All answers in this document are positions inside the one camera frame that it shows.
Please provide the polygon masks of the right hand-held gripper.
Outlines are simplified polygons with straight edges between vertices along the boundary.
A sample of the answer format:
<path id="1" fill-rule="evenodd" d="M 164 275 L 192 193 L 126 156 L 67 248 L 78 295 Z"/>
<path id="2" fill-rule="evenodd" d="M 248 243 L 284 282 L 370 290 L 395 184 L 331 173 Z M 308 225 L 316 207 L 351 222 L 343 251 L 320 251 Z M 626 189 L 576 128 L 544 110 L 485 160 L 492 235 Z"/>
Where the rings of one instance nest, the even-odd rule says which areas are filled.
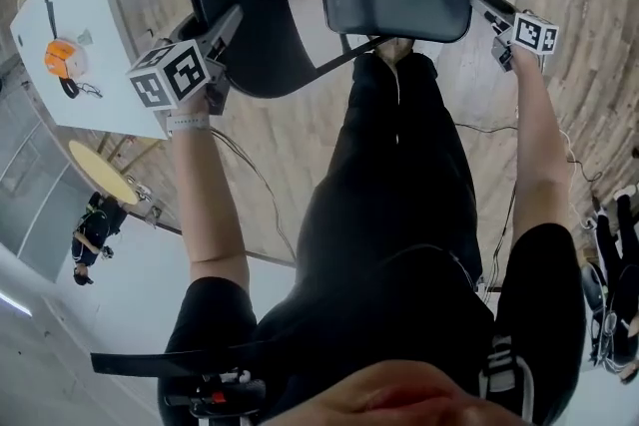
<path id="1" fill-rule="evenodd" d="M 471 7 L 486 20 L 496 33 L 492 55 L 504 72 L 512 70 L 512 48 L 524 48 L 537 56 L 540 68 L 547 56 L 553 55 L 558 40 L 558 27 L 531 12 L 518 12 L 507 0 L 470 0 Z M 505 15 L 514 15 L 509 22 Z"/>

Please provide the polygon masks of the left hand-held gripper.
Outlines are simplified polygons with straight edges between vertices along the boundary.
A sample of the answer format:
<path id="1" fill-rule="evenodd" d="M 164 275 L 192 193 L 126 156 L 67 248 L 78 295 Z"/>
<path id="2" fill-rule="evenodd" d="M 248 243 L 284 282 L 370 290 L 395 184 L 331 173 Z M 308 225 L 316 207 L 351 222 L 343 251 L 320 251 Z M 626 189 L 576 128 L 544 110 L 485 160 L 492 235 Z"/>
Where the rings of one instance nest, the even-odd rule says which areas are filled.
<path id="1" fill-rule="evenodd" d="M 220 115 L 230 83 L 225 67 L 212 59 L 231 44 L 243 17 L 242 7 L 233 5 L 199 38 L 198 46 L 192 39 L 200 36 L 200 23 L 191 13 L 167 37 L 173 44 L 142 55 L 127 72 L 127 78 L 144 107 L 151 111 L 175 110 L 204 91 L 209 113 Z"/>

